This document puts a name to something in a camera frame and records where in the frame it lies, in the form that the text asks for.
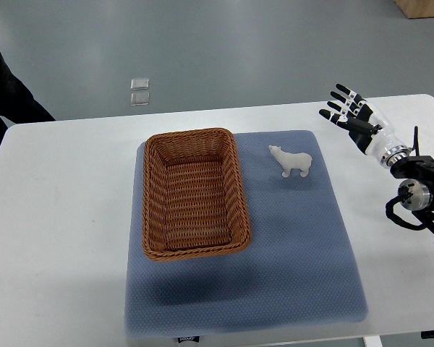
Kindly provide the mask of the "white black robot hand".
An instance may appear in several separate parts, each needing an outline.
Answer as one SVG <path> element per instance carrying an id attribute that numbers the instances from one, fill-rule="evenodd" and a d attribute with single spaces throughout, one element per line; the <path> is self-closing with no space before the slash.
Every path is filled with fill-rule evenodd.
<path id="1" fill-rule="evenodd" d="M 409 147 L 396 137 L 394 127 L 376 105 L 341 84 L 331 91 L 331 97 L 334 100 L 319 114 L 348 131 L 363 154 L 373 156 L 385 168 L 409 156 Z"/>

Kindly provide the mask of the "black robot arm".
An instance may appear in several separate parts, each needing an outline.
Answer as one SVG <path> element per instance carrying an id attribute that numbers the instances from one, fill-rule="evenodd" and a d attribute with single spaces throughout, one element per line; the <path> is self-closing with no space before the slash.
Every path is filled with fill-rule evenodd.
<path id="1" fill-rule="evenodd" d="M 386 217 L 402 228 L 428 229 L 434 235 L 434 159 L 420 155 L 418 134 L 419 129 L 415 127 L 413 147 L 396 147 L 382 157 L 391 175 L 403 180 L 397 195 L 386 203 Z M 420 224 L 412 224 L 395 214 L 397 204 L 409 210 Z"/>

